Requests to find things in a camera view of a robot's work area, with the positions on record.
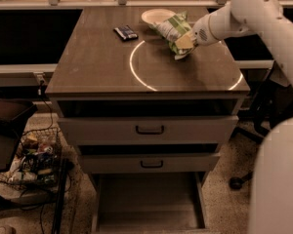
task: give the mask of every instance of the plate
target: plate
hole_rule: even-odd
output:
[[[142,20],[147,24],[154,24],[155,22],[161,23],[176,15],[173,11],[166,9],[153,9],[143,12]]]

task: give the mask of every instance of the brown table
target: brown table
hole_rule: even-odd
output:
[[[249,93],[222,43],[174,60],[141,20],[149,9],[85,8],[46,91],[97,189],[93,232],[206,228],[200,187]],[[167,9],[188,11],[190,24],[207,13]],[[122,42],[113,32],[126,24],[138,40]]]

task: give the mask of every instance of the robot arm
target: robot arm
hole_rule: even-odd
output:
[[[293,23],[277,0],[231,0],[193,26],[198,45],[258,34],[293,86]]]
[[[193,27],[198,45],[257,33],[293,86],[293,23],[277,0],[231,0]],[[293,118],[274,127],[259,149],[248,234],[293,234]]]

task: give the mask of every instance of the drawer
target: drawer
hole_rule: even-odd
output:
[[[61,118],[59,125],[71,145],[224,143],[236,116],[161,118]]]
[[[199,150],[187,153],[184,146],[179,153],[160,152],[158,146],[135,147],[136,154],[122,154],[119,149],[124,147],[115,146],[119,154],[81,155],[78,162],[86,174],[205,172],[212,171],[220,158],[220,153],[199,153]],[[150,148],[150,153],[140,152],[139,148]]]
[[[99,181],[92,233],[209,233],[198,174],[100,175]]]

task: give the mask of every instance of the cable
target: cable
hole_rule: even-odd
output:
[[[54,125],[54,119],[53,119],[53,116],[52,116],[52,113],[53,113],[53,109],[52,107],[46,102],[45,99],[43,99],[43,96],[42,96],[42,87],[43,87],[43,84],[44,84],[44,81],[40,81],[40,85],[38,87],[38,97],[41,99],[42,102],[45,103],[45,105],[48,107],[49,111],[50,111],[50,119],[51,119],[51,123],[49,125],[49,127],[47,128],[43,128],[43,129],[32,129],[32,130],[29,130],[29,131],[26,131],[24,132],[22,135],[25,136],[27,134],[29,134],[30,132],[34,132],[34,131],[45,131],[45,130],[49,130],[53,127]]]
[[[69,173],[67,173],[67,177],[68,177],[68,181],[69,181],[69,186],[68,186],[68,188],[67,188],[67,190],[65,192],[68,192],[70,190],[70,188],[71,188],[71,181],[72,181],[71,175]]]
[[[34,190],[34,189],[39,189],[39,190],[42,190],[42,191],[46,192],[46,193],[50,196],[50,198],[47,199],[47,200],[45,200],[45,201],[42,202],[42,203],[39,203],[39,204],[35,205],[35,206],[26,207],[26,208],[20,208],[22,211],[32,211],[32,210],[35,210],[35,209],[39,208],[41,205],[45,205],[45,204],[52,203],[52,196],[53,196],[54,192],[51,191],[51,190],[45,189],[45,188],[43,188],[43,187],[41,187],[41,186],[38,186],[38,185],[35,185],[35,186],[32,187],[32,188],[27,188],[27,189],[25,189],[25,190],[21,193],[20,198],[21,198],[26,192],[28,192],[28,191],[32,191],[32,190]]]
[[[42,213],[43,213],[43,209],[45,208],[45,205],[42,205],[41,210],[40,210],[40,228],[41,228],[41,233],[44,234],[45,231],[43,229],[43,221],[42,221]]]

